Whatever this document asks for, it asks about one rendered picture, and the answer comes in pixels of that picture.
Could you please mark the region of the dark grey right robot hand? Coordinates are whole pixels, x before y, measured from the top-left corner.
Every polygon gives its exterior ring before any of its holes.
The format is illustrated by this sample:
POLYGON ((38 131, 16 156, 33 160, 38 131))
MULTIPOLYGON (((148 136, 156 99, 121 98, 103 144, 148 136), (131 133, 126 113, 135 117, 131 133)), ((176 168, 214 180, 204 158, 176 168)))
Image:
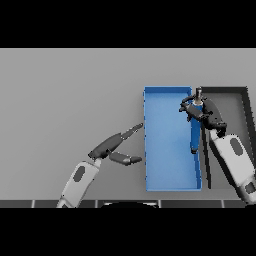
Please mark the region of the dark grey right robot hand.
POLYGON ((206 129, 215 130, 219 138, 224 137, 226 134, 227 123, 223 121, 221 113, 215 103, 207 97, 202 97, 202 109, 199 110, 192 104, 194 99, 195 96, 184 98, 180 103, 179 111, 185 111, 188 115, 188 120, 194 118, 201 122, 206 129))

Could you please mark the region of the dark grey bin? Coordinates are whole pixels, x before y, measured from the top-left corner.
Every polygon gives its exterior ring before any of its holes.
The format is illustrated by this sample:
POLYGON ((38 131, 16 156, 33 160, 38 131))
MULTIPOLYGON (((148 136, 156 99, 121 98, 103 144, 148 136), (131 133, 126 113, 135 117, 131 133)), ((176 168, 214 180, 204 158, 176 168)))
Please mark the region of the dark grey bin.
MULTIPOLYGON (((242 141, 250 160, 256 167, 256 130, 248 89, 241 87, 202 87, 202 94, 210 98, 227 123, 227 134, 236 134, 242 141)), ((202 129, 206 179, 209 189, 231 189, 222 166, 211 148, 209 132, 202 129)))

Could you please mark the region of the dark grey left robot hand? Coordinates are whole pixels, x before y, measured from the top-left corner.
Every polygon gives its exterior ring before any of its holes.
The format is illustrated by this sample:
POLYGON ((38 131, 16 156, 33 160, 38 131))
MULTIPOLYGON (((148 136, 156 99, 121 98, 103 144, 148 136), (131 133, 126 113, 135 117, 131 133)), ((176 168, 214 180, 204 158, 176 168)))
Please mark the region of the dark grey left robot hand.
POLYGON ((101 142, 98 146, 96 146, 88 154, 88 156, 94 161, 98 159, 109 158, 111 161, 122 164, 124 166, 129 166, 131 164, 141 162, 141 157, 121 154, 119 152, 116 152, 116 149, 124 140, 128 139, 142 127, 143 124, 140 123, 138 125, 133 126, 125 133, 117 133, 115 135, 110 136, 109 138, 101 142))

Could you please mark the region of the dark strip with pale lines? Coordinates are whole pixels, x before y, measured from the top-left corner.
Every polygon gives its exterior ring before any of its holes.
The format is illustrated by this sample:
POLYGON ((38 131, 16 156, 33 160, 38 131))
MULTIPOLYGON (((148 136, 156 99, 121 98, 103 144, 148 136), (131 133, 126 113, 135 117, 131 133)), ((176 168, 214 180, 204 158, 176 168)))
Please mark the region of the dark strip with pale lines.
MULTIPOLYGON (((0 200, 0 208, 55 208, 56 200, 0 200)), ((84 200, 79 208, 256 208, 240 200, 84 200)))

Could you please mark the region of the blue pipe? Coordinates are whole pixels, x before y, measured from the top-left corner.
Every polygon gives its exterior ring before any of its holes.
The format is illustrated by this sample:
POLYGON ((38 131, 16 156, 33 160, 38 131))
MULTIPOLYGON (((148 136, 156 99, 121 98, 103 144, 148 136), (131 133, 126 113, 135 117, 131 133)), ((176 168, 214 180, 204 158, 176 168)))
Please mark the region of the blue pipe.
POLYGON ((202 116, 202 88, 197 87, 195 97, 192 101, 192 117, 191 121, 191 153, 196 154, 199 147, 200 129, 201 129, 201 116, 202 116))

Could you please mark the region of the blue bin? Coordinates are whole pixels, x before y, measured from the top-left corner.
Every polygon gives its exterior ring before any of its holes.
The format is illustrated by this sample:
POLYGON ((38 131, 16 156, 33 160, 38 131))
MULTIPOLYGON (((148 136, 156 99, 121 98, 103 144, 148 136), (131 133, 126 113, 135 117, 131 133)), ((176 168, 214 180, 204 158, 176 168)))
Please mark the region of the blue bin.
POLYGON ((145 86, 144 152, 146 191, 200 191, 199 153, 192 154, 191 123, 180 112, 190 86, 145 86))

